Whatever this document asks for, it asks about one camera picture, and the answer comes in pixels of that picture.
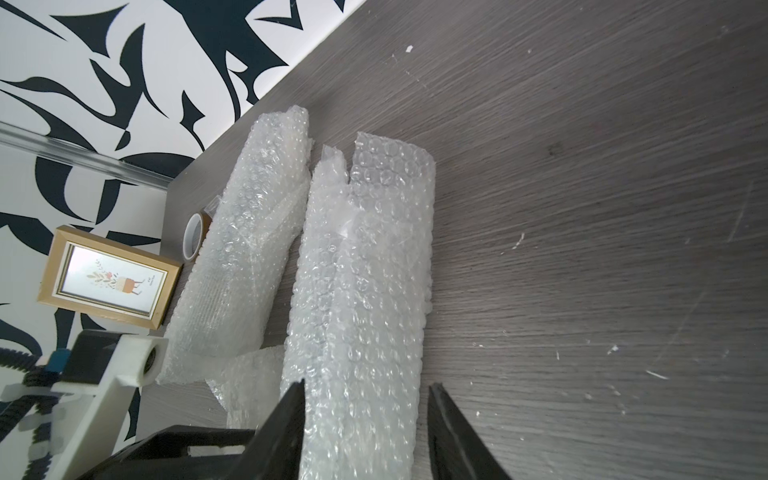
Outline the brown tape roll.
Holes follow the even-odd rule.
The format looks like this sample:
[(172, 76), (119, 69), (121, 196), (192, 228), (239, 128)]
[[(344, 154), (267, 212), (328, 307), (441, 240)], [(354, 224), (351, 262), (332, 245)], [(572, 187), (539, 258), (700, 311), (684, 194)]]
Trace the brown tape roll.
[(210, 224), (211, 217), (204, 211), (189, 217), (182, 237), (182, 255), (186, 262), (192, 262), (198, 256)]

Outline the bubble wrap sheet around vase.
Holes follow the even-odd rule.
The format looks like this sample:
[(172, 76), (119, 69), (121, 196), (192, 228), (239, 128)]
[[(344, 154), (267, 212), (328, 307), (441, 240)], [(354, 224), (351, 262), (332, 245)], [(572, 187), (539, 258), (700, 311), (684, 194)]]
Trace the bubble wrap sheet around vase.
[(303, 479), (407, 479), (431, 309), (436, 165), (424, 149), (359, 133), (326, 148), (309, 194), (281, 345), (210, 381), (231, 428), (260, 427), (305, 385)]

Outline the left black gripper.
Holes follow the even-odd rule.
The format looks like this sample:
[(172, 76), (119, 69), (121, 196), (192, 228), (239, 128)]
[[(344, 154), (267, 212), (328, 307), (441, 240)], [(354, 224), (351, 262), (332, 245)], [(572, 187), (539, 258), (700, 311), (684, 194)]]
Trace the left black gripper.
[(254, 437), (252, 429), (220, 429), (175, 425), (124, 448), (81, 474), (82, 479), (224, 479), (239, 460), (237, 454), (194, 456), (192, 447), (240, 447)]

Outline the wooden framed picture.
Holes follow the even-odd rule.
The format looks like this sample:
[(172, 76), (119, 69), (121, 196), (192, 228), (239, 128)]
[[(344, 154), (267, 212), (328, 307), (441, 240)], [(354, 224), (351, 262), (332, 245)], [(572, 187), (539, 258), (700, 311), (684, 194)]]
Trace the wooden framed picture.
[(182, 264), (70, 226), (56, 229), (40, 303), (157, 330)]

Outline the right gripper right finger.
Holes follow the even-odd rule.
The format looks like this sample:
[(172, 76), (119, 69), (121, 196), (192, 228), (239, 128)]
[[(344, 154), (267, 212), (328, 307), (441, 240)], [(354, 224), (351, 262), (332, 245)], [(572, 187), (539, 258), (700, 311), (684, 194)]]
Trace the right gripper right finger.
[(427, 443), (433, 479), (510, 480), (441, 383), (429, 386)]

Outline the bubble wrap bundle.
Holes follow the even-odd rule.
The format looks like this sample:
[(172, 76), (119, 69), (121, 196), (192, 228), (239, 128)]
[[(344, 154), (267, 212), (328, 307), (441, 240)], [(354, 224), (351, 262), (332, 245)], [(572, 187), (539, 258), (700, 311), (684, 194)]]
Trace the bubble wrap bundle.
[(253, 124), (171, 316), (160, 384), (213, 378), (261, 348), (311, 182), (309, 112)]

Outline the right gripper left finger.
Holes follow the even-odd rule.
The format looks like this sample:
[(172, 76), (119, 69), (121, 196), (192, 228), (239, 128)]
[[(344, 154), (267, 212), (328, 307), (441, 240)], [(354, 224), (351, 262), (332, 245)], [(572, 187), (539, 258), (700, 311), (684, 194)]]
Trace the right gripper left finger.
[(299, 478), (305, 427), (305, 381), (293, 382), (226, 479)]

